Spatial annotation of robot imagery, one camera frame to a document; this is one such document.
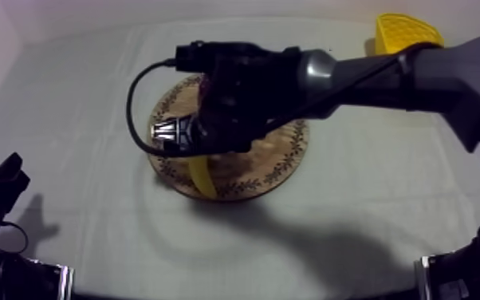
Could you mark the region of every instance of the table surface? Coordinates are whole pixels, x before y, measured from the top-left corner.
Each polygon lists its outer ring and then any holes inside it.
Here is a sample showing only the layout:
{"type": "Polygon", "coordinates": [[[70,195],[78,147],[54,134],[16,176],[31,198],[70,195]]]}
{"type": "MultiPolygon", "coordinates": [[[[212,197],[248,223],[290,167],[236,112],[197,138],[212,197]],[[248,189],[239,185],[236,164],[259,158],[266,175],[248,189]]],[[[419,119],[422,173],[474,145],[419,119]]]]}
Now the table surface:
{"type": "MultiPolygon", "coordinates": [[[[127,298],[334,299],[413,286],[414,260],[465,245],[480,223],[480,149],[465,153],[438,116],[340,108],[309,122],[309,149],[287,182],[228,206],[164,186],[124,120],[132,78],[176,45],[252,41],[345,59],[364,56],[373,34],[373,24],[230,19],[26,47],[0,89],[0,162],[20,153],[32,179],[6,217],[28,231],[26,255],[74,266],[79,291],[127,298]]],[[[185,76],[142,81],[140,135],[185,76]]],[[[3,247],[16,243],[0,233],[3,247]]]]}

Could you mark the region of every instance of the white fabric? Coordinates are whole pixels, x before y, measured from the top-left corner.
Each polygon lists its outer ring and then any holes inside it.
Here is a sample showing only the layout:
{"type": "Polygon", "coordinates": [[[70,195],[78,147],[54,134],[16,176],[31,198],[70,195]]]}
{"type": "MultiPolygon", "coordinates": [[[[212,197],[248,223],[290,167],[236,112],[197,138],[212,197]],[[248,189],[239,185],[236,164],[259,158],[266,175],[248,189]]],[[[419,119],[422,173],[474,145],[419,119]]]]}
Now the white fabric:
{"type": "MultiPolygon", "coordinates": [[[[424,113],[342,108],[310,121],[309,149],[251,203],[196,203],[165,187],[131,141],[128,85],[176,45],[253,41],[364,56],[373,25],[258,19],[137,26],[29,46],[0,90],[0,162],[24,158],[30,187],[8,220],[27,255],[74,266],[79,291],[126,298],[346,298],[413,285],[412,263],[470,241],[480,157],[424,113]]],[[[140,135],[185,74],[142,81],[140,135]]],[[[3,232],[0,244],[18,243],[3,232]]]]}

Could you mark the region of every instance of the silver metal part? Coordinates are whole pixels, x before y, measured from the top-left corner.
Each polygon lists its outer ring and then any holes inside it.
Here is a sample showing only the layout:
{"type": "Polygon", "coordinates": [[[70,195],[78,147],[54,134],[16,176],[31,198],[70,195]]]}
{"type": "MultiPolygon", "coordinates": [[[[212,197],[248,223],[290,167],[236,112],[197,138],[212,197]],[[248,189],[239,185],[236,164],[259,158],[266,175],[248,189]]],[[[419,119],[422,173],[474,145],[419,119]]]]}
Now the silver metal part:
{"type": "Polygon", "coordinates": [[[415,278],[420,300],[432,300],[429,256],[423,256],[415,262],[415,278]]]}
{"type": "Polygon", "coordinates": [[[74,269],[68,266],[59,266],[60,284],[57,289],[57,300],[71,300],[73,293],[74,269]]]}
{"type": "Polygon", "coordinates": [[[331,89],[335,65],[335,58],[323,50],[305,51],[298,74],[300,88],[308,94],[331,89]]]}
{"type": "Polygon", "coordinates": [[[177,144],[180,149],[189,149],[191,146],[191,127],[195,115],[169,118],[151,125],[151,138],[160,142],[177,144]]]}

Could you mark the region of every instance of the black cable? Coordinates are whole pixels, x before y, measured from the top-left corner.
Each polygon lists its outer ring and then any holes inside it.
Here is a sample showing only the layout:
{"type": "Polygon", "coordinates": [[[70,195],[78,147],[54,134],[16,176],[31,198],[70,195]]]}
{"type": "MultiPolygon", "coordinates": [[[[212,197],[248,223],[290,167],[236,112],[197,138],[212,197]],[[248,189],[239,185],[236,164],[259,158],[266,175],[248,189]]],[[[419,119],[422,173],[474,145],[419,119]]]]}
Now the black cable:
{"type": "Polygon", "coordinates": [[[320,103],[324,101],[329,101],[331,98],[339,96],[343,92],[346,92],[348,89],[351,89],[354,86],[363,83],[367,79],[374,77],[375,75],[383,72],[384,70],[392,67],[393,65],[398,65],[399,59],[401,57],[405,58],[409,53],[416,53],[419,50],[430,49],[431,47],[432,44],[429,42],[418,43],[411,45],[398,53],[392,54],[386,59],[366,69],[362,73],[357,74],[357,76],[352,77],[349,80],[340,83],[338,86],[331,88],[329,91],[318,93],[316,96],[313,97],[315,99],[314,101],[308,101],[307,104],[301,106],[299,109],[290,113],[288,116],[280,117],[269,122],[256,136],[265,136],[268,132],[272,132],[273,130],[280,128],[281,126],[289,123],[292,120],[302,118],[302,116],[304,116],[311,109],[314,109],[314,107],[319,105],[320,103]]]}
{"type": "Polygon", "coordinates": [[[4,226],[11,226],[13,228],[16,228],[17,230],[19,230],[22,233],[22,236],[24,237],[24,247],[21,250],[16,251],[16,252],[12,252],[12,251],[5,251],[3,249],[0,249],[0,252],[5,253],[5,254],[10,254],[10,255],[19,255],[22,252],[26,251],[26,249],[28,249],[28,244],[29,244],[28,235],[26,234],[26,231],[24,231],[24,229],[22,229],[22,227],[20,227],[16,223],[6,222],[6,221],[2,221],[0,223],[0,226],[3,226],[3,227],[4,226]]]}
{"type": "Polygon", "coordinates": [[[145,75],[150,73],[154,69],[158,69],[160,67],[173,67],[175,66],[175,59],[169,58],[165,61],[157,62],[155,64],[149,65],[143,71],[141,71],[134,81],[130,84],[130,89],[128,90],[127,96],[127,108],[126,108],[126,117],[127,117],[127,124],[128,124],[128,131],[136,145],[146,153],[152,154],[154,156],[163,156],[163,157],[184,157],[184,156],[194,156],[197,155],[195,152],[189,151],[165,151],[158,148],[154,148],[149,146],[145,143],[140,136],[138,136],[138,132],[134,126],[134,120],[132,119],[132,98],[134,97],[134,91],[136,90],[136,86],[140,82],[141,78],[145,75]]]}

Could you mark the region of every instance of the white tablecloth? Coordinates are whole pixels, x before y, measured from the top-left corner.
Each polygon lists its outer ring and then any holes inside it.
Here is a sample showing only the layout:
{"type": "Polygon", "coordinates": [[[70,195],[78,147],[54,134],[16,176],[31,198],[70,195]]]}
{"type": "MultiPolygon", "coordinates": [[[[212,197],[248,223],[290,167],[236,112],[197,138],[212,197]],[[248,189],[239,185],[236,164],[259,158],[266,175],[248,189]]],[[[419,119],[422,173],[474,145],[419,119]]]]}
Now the white tablecloth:
{"type": "MultiPolygon", "coordinates": [[[[480,223],[480,154],[465,153],[439,117],[343,107],[309,122],[309,149],[285,184],[226,207],[164,186],[124,121],[132,78],[176,45],[252,41],[345,59],[364,56],[373,34],[373,24],[235,19],[27,47],[0,90],[0,162],[20,153],[32,179],[6,219],[29,232],[28,256],[74,266],[80,292],[333,299],[411,287],[415,259],[467,244],[480,223]]],[[[165,70],[142,81],[140,135],[185,76],[165,70]]],[[[17,243],[17,233],[1,233],[3,246],[17,243]]]]}

